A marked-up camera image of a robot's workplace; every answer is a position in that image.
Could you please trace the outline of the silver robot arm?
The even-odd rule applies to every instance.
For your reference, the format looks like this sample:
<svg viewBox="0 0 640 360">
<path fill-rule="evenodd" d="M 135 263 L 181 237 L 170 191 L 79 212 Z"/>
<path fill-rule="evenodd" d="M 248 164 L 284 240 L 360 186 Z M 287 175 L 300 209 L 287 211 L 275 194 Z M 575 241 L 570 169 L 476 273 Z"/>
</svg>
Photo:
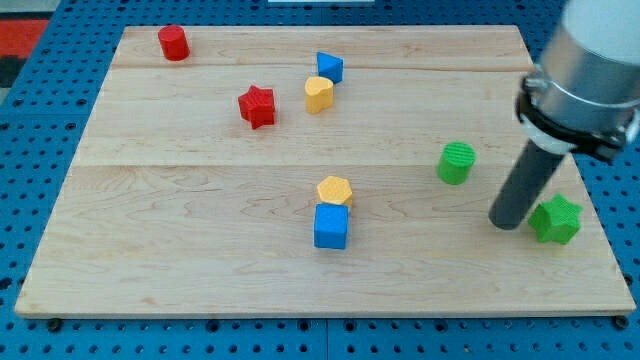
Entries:
<svg viewBox="0 0 640 360">
<path fill-rule="evenodd" d="M 568 0 L 516 113 L 548 153 L 616 157 L 639 132 L 639 0 Z"/>
</svg>

